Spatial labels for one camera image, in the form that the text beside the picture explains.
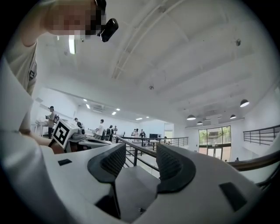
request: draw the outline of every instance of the glass door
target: glass door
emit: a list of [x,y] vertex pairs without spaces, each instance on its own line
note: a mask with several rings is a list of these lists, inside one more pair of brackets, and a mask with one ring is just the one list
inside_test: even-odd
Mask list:
[[222,158],[222,148],[208,148],[207,155],[215,157],[217,159]]

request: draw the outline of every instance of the ceiling light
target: ceiling light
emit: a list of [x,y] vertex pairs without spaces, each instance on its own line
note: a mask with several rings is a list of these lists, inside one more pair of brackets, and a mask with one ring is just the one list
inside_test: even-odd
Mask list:
[[76,43],[75,43],[74,35],[69,35],[69,51],[71,54],[76,53]]
[[242,100],[241,103],[240,103],[240,107],[245,107],[249,104],[250,102],[248,100]]
[[189,121],[195,120],[195,119],[196,119],[196,117],[195,117],[194,115],[190,115],[190,116],[188,116],[188,118],[187,118],[187,120],[189,120]]

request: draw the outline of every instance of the head-mounted camera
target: head-mounted camera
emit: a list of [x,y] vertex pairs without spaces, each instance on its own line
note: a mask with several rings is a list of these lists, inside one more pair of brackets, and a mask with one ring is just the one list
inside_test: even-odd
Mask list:
[[106,0],[95,0],[96,12],[95,18],[91,20],[91,29],[86,30],[86,38],[91,35],[101,37],[103,42],[107,42],[119,28],[116,19],[112,18],[106,23]]

